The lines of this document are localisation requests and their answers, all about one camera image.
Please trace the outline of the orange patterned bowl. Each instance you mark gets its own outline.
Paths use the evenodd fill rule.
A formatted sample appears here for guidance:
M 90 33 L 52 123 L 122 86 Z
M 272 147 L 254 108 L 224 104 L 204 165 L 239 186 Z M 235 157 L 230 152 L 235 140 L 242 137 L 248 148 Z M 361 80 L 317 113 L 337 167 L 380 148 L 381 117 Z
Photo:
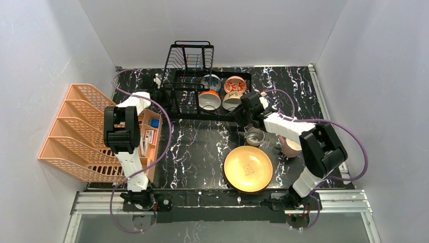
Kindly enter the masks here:
M 224 82 L 224 91 L 226 93 L 237 91 L 241 94 L 244 94 L 247 90 L 247 84 L 245 79 L 239 77 L 239 76 L 231 76 L 227 78 L 227 80 Z

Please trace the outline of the orange glossy bowl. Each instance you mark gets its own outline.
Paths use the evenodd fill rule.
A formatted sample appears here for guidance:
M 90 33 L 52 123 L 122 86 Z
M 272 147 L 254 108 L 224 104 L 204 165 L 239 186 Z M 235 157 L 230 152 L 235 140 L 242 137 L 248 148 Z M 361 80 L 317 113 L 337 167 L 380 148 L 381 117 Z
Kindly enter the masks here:
M 207 111 L 218 109 L 222 104 L 219 94 L 214 90 L 203 91 L 198 95 L 198 106 Z

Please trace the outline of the black wire dish rack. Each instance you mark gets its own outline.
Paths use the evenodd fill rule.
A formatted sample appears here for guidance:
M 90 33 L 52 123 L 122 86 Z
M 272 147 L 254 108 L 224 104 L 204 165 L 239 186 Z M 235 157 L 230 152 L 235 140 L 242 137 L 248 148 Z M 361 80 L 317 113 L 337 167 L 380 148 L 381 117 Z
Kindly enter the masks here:
M 207 74 L 215 74 L 224 82 L 231 76 L 245 79 L 246 93 L 252 90 L 251 75 L 243 72 L 227 72 L 213 69 L 214 46 L 209 41 L 177 40 L 169 48 L 169 53 L 161 76 L 161 89 L 166 91 L 168 104 L 165 108 L 174 119 L 233 121 L 229 111 L 220 107 L 213 111 L 203 110 L 198 106 L 198 95 L 208 91 L 201 83 Z

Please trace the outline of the blue floral bowl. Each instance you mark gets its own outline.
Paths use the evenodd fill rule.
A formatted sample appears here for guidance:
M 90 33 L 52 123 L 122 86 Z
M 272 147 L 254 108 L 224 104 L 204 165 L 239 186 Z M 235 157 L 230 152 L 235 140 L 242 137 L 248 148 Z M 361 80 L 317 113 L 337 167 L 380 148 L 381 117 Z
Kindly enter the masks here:
M 200 83 L 205 87 L 219 93 L 222 89 L 222 81 L 215 74 L 207 74 L 201 78 Z

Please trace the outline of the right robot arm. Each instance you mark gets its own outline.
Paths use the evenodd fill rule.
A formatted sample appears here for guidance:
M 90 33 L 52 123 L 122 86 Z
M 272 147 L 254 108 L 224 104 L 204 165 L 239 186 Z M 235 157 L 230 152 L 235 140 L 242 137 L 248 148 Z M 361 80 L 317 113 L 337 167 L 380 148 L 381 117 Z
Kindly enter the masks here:
M 348 158 L 346 149 L 330 123 L 294 120 L 271 107 L 266 98 L 255 92 L 244 94 L 240 101 L 238 107 L 230 112 L 237 124 L 252 125 L 266 133 L 289 139 L 301 147 L 305 168 L 290 186 L 291 196 L 308 197 L 323 179 Z

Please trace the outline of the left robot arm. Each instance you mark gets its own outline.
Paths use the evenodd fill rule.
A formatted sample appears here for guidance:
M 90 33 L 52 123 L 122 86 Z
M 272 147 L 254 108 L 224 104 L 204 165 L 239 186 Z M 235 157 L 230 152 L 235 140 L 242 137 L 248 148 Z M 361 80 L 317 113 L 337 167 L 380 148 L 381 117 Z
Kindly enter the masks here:
M 114 85 L 113 87 L 128 95 L 128 98 L 117 104 L 104 108 L 103 140 L 114 156 L 119 160 L 125 174 L 127 189 L 133 193 L 148 190 L 150 180 L 144 172 L 154 167 L 165 157 L 168 147 L 161 156 L 151 165 L 142 166 L 138 155 L 138 147 L 143 141 L 138 116 L 152 104 L 157 106 L 165 115 L 169 129 L 172 129 L 170 118 L 166 110 L 160 105 L 162 98 L 159 89 L 161 80 L 156 76 L 146 76 L 143 83 L 133 93 Z

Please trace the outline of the stainless steel cup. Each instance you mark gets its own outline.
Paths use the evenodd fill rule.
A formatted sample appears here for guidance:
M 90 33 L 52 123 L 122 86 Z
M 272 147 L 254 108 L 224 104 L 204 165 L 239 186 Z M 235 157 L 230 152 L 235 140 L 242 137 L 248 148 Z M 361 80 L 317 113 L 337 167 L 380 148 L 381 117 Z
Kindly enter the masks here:
M 245 137 L 247 145 L 259 147 L 265 138 L 265 133 L 261 129 L 252 127 L 247 130 Z

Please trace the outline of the pink mug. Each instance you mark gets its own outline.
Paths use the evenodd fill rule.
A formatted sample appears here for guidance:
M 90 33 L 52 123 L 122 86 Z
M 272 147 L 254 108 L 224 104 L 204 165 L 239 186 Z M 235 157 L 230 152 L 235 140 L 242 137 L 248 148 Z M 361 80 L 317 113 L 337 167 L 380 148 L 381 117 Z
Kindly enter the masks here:
M 282 136 L 279 137 L 279 140 L 281 142 L 281 152 L 287 158 L 297 157 L 301 153 L 302 148 L 296 142 L 294 142 L 290 139 L 284 138 Z

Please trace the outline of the yellow plate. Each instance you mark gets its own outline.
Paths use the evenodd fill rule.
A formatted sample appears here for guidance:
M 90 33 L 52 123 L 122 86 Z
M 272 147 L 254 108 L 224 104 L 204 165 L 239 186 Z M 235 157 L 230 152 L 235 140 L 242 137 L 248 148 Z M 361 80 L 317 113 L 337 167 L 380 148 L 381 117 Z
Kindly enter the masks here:
M 264 190 L 273 177 L 273 165 L 265 152 L 253 146 L 233 149 L 223 165 L 227 183 L 236 190 L 252 194 Z

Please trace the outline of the orange file organizer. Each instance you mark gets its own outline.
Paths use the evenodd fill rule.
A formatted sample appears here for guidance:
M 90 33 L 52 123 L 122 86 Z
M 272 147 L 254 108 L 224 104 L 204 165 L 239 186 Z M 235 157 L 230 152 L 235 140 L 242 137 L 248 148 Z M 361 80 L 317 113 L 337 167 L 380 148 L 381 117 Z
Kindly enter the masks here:
M 103 110 L 114 105 L 90 84 L 71 84 L 38 159 L 82 182 L 120 182 L 122 167 L 103 141 Z

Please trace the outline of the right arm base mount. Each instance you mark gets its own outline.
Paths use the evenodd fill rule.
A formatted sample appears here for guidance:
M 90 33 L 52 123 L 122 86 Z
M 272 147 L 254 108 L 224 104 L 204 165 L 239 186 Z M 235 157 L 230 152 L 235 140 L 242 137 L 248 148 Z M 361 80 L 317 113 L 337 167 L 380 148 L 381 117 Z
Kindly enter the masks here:
M 268 199 L 259 202 L 259 205 L 267 206 L 275 212 L 284 212 L 288 227 L 299 231 L 313 227 L 322 210 L 320 195 L 317 192 L 313 192 L 305 198 L 295 197 L 289 192 L 274 192 Z

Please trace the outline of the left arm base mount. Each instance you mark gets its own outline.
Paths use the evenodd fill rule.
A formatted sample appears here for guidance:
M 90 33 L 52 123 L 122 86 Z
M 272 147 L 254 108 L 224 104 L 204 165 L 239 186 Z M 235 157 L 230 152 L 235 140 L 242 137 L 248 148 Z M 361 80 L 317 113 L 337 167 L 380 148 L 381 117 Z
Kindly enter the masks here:
M 168 212 L 173 207 L 171 194 L 161 193 L 153 189 L 141 192 L 122 192 L 120 197 L 124 199 L 124 212 Z

